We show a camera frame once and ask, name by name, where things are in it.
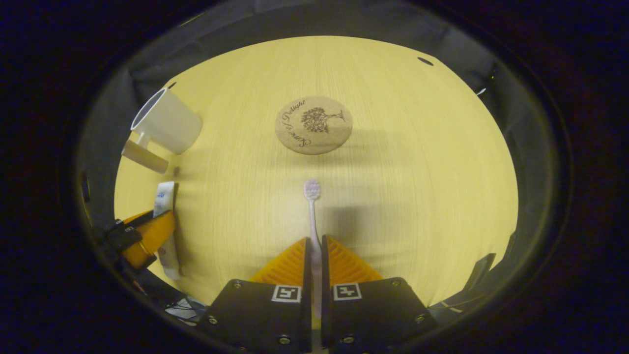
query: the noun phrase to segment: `white cup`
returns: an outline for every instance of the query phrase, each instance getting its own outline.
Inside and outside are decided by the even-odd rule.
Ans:
[[[146,149],[152,140],[181,154],[201,132],[201,119],[167,88],[159,90],[138,112],[131,130],[140,134],[137,144]]]

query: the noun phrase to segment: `toothbrush head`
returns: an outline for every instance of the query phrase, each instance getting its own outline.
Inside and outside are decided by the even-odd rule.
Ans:
[[[304,183],[304,196],[306,196],[306,199],[309,201],[315,201],[319,198],[320,193],[321,187],[319,186],[319,182],[317,180],[308,180]]]

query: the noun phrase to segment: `wooden table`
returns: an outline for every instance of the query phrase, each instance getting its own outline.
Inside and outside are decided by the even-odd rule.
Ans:
[[[482,102],[436,58],[361,38],[287,38],[212,58],[166,86],[175,82],[201,134],[181,155],[149,145],[170,161],[166,174],[123,157],[115,214],[152,209],[157,183],[178,182],[183,278],[170,281],[159,262],[150,269],[185,293],[210,304],[229,279],[249,279],[308,236],[309,178],[321,183],[319,234],[404,277],[426,305],[460,291],[486,254],[503,257],[518,215],[511,156]],[[276,116],[303,96],[350,110],[344,145],[310,156],[280,143]]]

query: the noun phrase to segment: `round coaster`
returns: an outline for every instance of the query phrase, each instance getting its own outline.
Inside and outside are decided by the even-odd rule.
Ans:
[[[290,102],[277,115],[277,138],[290,150],[307,155],[332,151],[352,134],[352,115],[341,103],[309,96]]]

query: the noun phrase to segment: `tree print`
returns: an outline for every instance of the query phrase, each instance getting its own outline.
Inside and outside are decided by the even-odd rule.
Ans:
[[[327,115],[325,114],[325,110],[323,108],[315,107],[304,112],[301,116],[301,122],[304,123],[304,128],[311,132],[328,133],[328,119],[330,118],[341,118],[345,121],[345,118],[343,118],[343,111],[339,114]]]

